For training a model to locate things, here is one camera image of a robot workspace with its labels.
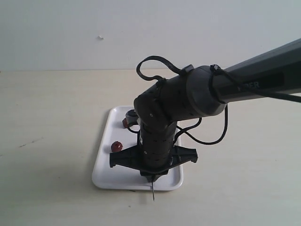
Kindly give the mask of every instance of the table surface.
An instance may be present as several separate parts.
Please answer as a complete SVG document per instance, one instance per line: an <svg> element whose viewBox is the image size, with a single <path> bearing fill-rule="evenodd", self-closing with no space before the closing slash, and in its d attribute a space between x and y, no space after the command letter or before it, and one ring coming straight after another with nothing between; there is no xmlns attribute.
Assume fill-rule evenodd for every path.
<svg viewBox="0 0 301 226"><path fill-rule="evenodd" d="M172 76L167 70L147 74ZM301 105L229 104L229 129L195 147L172 192L102 190L91 173L109 110L152 82L134 70L0 73L0 225L301 225ZM223 114L192 134L217 139ZM181 124L191 125L195 121Z"/></svg>

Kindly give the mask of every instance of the white tray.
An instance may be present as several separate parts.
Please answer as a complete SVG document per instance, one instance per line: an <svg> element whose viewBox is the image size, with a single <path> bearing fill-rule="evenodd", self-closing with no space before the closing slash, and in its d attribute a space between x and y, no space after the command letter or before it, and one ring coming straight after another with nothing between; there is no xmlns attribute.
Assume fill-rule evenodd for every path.
<svg viewBox="0 0 301 226"><path fill-rule="evenodd" d="M151 190L151 183L148 183L145 177L140 176L138 170L119 165L110 168L109 164L111 144L114 141L120 141L123 149L136 145L137 135L123 128L122 125L127 111L131 109L133 109L131 106L118 106L110 111L92 172L92 181L99 188ZM177 145L181 145L180 138L178 138ZM167 175L161 176L154 182L154 190L171 191L179 188L182 183L183 168L180 165L170 169Z"/></svg>

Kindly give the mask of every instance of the needle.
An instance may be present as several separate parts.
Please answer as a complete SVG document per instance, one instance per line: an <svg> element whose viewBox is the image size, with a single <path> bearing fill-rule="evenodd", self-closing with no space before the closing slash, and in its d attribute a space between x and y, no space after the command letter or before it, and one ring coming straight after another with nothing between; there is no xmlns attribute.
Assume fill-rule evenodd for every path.
<svg viewBox="0 0 301 226"><path fill-rule="evenodd" d="M151 181L151 189L152 189L152 199L155 201L155 193L154 193L154 181Z"/></svg>

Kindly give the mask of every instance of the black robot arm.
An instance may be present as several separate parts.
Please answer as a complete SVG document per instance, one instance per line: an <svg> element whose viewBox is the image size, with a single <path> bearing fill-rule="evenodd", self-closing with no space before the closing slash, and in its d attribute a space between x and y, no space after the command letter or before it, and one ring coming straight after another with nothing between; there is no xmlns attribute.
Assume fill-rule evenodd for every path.
<svg viewBox="0 0 301 226"><path fill-rule="evenodd" d="M159 60L177 73L171 79L146 77L140 66L147 60ZM178 69L159 56L143 60L137 67L145 80L158 80L134 100L140 119L137 145L110 154L110 166L116 164L140 170L149 182L187 161L196 162L195 149L174 145L178 121L220 114L227 103L260 97L301 102L288 95L301 92L301 39L227 68L217 65Z"/></svg>

